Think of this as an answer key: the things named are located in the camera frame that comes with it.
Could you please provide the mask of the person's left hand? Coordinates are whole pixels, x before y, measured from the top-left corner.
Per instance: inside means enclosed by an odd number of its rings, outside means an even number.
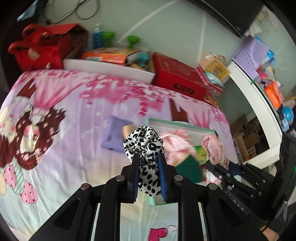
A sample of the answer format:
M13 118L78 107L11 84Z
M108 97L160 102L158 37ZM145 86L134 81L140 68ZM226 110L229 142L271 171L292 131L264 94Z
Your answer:
M279 239L278 233L269 227L264 226L260 230L269 241L277 241Z

